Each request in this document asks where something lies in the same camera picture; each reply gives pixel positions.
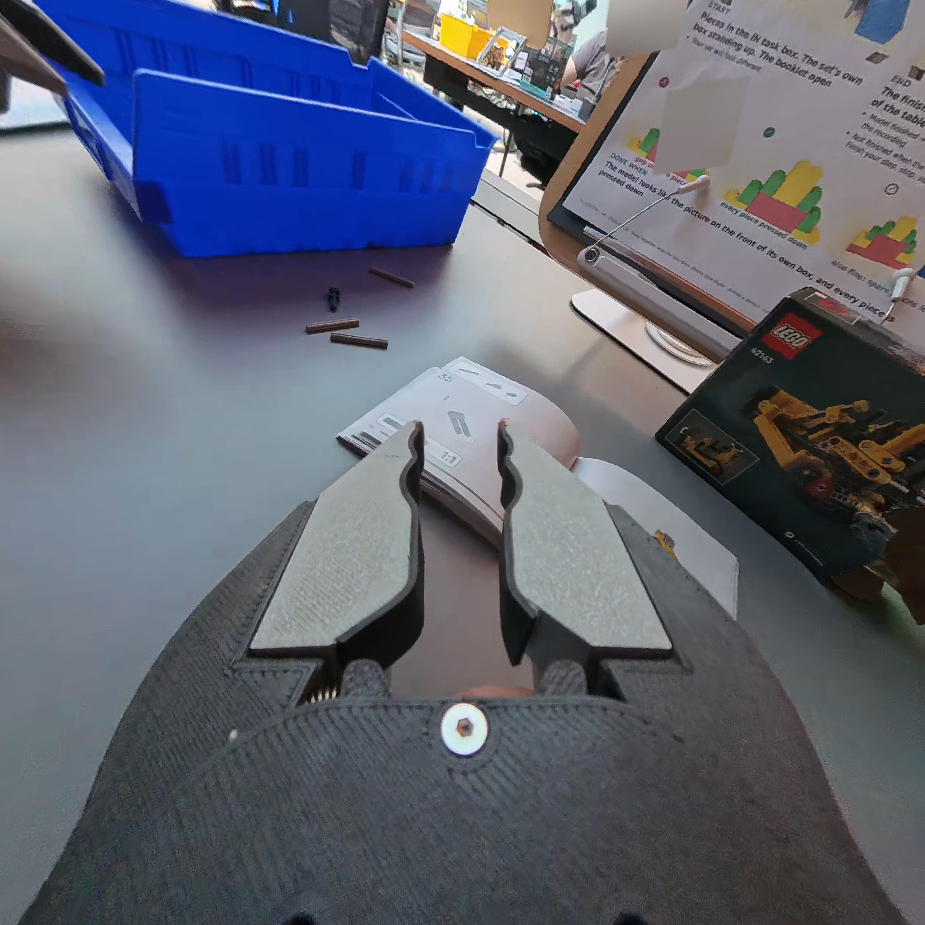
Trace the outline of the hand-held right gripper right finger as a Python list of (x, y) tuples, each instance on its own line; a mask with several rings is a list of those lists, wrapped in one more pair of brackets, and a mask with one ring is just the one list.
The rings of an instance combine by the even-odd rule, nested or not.
[(500, 616), (511, 665), (666, 661), (673, 642), (606, 502), (501, 422)]

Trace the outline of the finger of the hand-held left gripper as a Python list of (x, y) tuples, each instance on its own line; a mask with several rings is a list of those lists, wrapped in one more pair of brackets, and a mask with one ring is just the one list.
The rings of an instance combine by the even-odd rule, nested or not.
[(2, 94), (11, 78), (55, 95), (68, 95), (66, 80), (55, 67), (98, 87), (104, 71), (38, 6), (26, 1), (1, 2)]

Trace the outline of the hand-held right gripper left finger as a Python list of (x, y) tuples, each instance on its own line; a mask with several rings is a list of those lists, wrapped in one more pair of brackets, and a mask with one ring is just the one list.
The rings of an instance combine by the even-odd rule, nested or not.
[(389, 669), (423, 630), (423, 425), (412, 420), (316, 499), (248, 652)]

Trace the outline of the lego instruction booklet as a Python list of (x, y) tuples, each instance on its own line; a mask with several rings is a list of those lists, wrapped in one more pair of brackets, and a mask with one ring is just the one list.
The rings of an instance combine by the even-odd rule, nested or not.
[(579, 455), (582, 442), (552, 401), (465, 357), (416, 376), (337, 434), (365, 456), (406, 426), (422, 422), (422, 490), (460, 521), (502, 548), (499, 422), (510, 420), (569, 468), (604, 502), (624, 509), (723, 606), (737, 617), (738, 561), (674, 503), (617, 465)]

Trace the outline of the black lego set box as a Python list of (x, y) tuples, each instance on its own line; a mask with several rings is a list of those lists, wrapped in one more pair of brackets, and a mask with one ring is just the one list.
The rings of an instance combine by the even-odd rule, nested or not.
[(821, 582), (924, 622), (923, 353), (822, 291), (784, 297), (657, 442)]

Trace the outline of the blue plastic bin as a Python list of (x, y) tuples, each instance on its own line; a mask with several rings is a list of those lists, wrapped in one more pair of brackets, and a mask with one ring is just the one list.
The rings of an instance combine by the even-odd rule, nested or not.
[(372, 60), (182, 2), (38, 2), (85, 149), (185, 257), (455, 241), (495, 136)]

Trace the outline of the yellow storage bin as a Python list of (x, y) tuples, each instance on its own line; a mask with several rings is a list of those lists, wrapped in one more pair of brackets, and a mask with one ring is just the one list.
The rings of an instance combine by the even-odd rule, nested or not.
[(468, 22), (450, 13), (439, 15), (439, 44), (466, 60), (476, 61), (492, 38), (492, 32), (474, 22)]

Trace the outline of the background work table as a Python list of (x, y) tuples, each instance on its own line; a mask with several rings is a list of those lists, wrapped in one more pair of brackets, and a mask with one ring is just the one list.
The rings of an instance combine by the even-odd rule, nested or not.
[(464, 79), (467, 82), (475, 82), (481, 86), (492, 88), (493, 91), (504, 98), (542, 115), (544, 118), (561, 125), (575, 134), (581, 133), (584, 129), (586, 122), (579, 117), (573, 116), (569, 112), (554, 106), (552, 103), (525, 92), (519, 86), (497, 77), (492, 71), (486, 70), (472, 60), (452, 52), (438, 41), (429, 38), (427, 35), (418, 34), (411, 30), (404, 30), (400, 34), (400, 40), (402, 47), (413, 47), (422, 52), (428, 60), (433, 58), (441, 62), (444, 69), (448, 69), (459, 75), (459, 78), (455, 79), (455, 83), (460, 83), (460, 81)]

